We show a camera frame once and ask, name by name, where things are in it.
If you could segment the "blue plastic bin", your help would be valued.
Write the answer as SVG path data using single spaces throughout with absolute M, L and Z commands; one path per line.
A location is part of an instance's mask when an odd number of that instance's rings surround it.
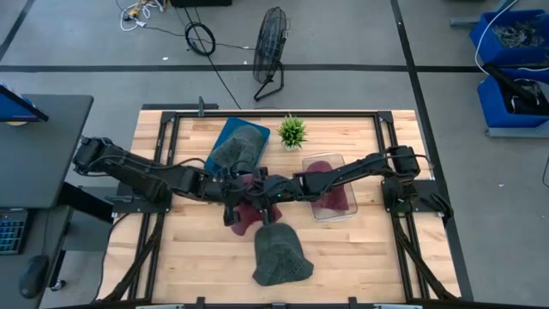
M 484 62 L 500 65 L 540 64 L 549 56 L 549 12 L 542 9 L 484 13 L 469 34 Z M 494 33 L 495 26 L 514 27 L 518 23 L 534 24 L 535 33 L 544 42 L 537 46 L 506 47 Z
M 549 84 L 549 70 L 530 71 L 501 69 L 511 79 L 528 78 Z M 491 128 L 534 128 L 549 121 L 549 108 L 532 109 L 516 102 L 511 105 L 511 92 L 493 76 L 488 76 L 477 88 L 486 124 Z

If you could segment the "black floor fan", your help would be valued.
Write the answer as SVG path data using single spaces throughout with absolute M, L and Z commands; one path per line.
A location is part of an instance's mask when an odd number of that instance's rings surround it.
M 281 62 L 281 56 L 287 41 L 287 31 L 286 13 L 280 7 L 269 9 L 262 20 L 252 64 L 253 77 L 261 84 L 261 87 L 253 96 L 255 101 L 276 94 L 285 86 L 285 68 Z M 275 81 L 274 77 L 277 72 L 281 73 L 280 86 L 266 94 L 262 94 L 266 86 Z

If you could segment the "maroon bucket hat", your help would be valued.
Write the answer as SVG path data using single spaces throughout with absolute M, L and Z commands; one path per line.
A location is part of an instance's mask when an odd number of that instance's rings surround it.
M 252 175 L 250 173 L 245 174 L 242 176 L 242 179 L 244 184 L 247 185 L 252 180 Z M 274 211 L 274 222 L 277 222 L 282 217 L 282 213 L 276 206 L 273 206 L 272 210 Z M 248 227 L 256 221 L 262 221 L 262 214 L 244 199 L 240 200 L 239 204 L 235 207 L 235 212 L 239 213 L 240 220 L 233 224 L 231 229 L 238 236 L 245 235 Z
M 327 161 L 315 161 L 307 168 L 307 172 L 328 172 L 331 170 L 332 166 Z M 319 200 L 312 202 L 311 207 L 313 210 L 349 210 L 347 194 L 344 187 L 335 187 Z

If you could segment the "black box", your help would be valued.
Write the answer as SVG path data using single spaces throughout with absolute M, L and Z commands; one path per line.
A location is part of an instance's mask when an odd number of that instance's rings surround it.
M 231 6 L 232 0 L 170 0 L 173 7 L 218 7 Z

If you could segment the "clear plastic container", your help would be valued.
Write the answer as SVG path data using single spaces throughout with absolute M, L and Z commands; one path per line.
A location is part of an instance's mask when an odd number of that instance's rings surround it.
M 315 161 L 327 161 L 331 166 L 332 170 L 338 167 L 341 167 L 345 164 L 344 158 L 341 154 L 337 153 L 323 153 L 323 154 L 314 154 L 312 156 L 306 157 L 302 161 L 302 166 L 305 172 L 307 168 Z M 321 209 L 313 210 L 311 207 L 312 214 L 317 221 L 344 221 L 355 215 L 358 211 L 357 202 L 354 196 L 353 187 L 350 184 L 341 185 L 344 187 L 344 190 L 347 194 L 347 201 L 349 210 L 331 210 L 331 209 Z

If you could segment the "green bucket hat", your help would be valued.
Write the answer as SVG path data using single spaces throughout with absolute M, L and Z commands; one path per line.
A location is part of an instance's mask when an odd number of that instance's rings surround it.
M 313 274 L 314 264 L 305 258 L 298 235 L 286 223 L 259 228 L 254 250 L 256 269 L 252 277 L 261 286 L 300 282 Z

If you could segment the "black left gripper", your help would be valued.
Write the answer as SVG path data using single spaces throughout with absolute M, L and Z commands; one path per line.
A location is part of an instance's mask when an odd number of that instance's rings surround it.
M 223 202 L 231 194 L 244 193 L 247 189 L 257 190 L 258 176 L 256 173 L 225 173 L 220 179 L 207 176 L 201 184 L 201 189 L 203 201 Z M 227 199 L 224 202 L 223 221 L 226 227 L 240 222 L 238 205 L 238 199 Z

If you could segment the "black desk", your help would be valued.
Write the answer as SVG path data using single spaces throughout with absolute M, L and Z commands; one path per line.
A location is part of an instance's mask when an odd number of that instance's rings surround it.
M 36 309 L 46 283 L 32 299 L 19 292 L 28 261 L 45 254 L 51 265 L 63 242 L 72 209 L 57 203 L 77 143 L 94 102 L 91 95 L 30 94 L 49 120 L 22 126 L 0 124 L 0 210 L 23 209 L 31 224 L 21 253 L 0 255 L 0 309 Z

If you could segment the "black keyboard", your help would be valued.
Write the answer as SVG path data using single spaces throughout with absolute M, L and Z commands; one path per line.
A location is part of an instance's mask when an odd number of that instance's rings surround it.
M 29 213 L 0 208 L 0 255 L 20 254 L 27 235 Z

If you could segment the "small green potted plant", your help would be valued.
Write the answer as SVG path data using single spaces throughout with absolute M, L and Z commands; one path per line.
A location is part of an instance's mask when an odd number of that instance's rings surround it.
M 278 127 L 277 134 L 286 150 L 302 148 L 302 144 L 306 142 L 305 122 L 288 113 Z

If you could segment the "computer monitor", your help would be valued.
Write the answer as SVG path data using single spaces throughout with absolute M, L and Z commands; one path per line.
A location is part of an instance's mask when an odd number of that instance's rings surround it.
M 0 84 L 0 122 L 47 122 L 49 117 L 31 101 Z

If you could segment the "black tool in bin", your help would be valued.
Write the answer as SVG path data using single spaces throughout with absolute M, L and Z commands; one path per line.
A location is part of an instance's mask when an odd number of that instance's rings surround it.
M 532 109 L 549 108 L 549 84 L 528 78 L 511 79 L 494 64 L 485 64 L 484 70 L 511 92 L 513 109 L 517 101 Z

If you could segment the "black computer mouse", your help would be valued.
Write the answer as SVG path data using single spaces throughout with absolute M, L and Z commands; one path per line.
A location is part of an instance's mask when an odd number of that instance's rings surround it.
M 49 267 L 46 255 L 37 255 L 28 260 L 27 267 L 19 280 L 19 292 L 25 299 L 36 297 L 43 287 L 45 275 Z

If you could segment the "grey beanie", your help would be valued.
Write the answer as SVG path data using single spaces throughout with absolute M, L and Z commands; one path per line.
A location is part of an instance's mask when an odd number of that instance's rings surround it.
M 217 166 L 233 173 L 249 173 L 259 161 L 264 144 L 258 128 L 241 125 L 211 152 L 210 158 Z

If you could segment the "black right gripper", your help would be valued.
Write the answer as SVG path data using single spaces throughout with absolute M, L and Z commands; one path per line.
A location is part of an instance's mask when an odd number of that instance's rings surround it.
M 275 222 L 275 211 L 272 203 L 286 203 L 304 201 L 306 195 L 299 179 L 288 179 L 282 176 L 268 176 L 267 168 L 259 167 L 256 170 L 256 179 L 263 182 L 263 193 L 268 199 L 262 202 L 262 222 L 269 225 Z

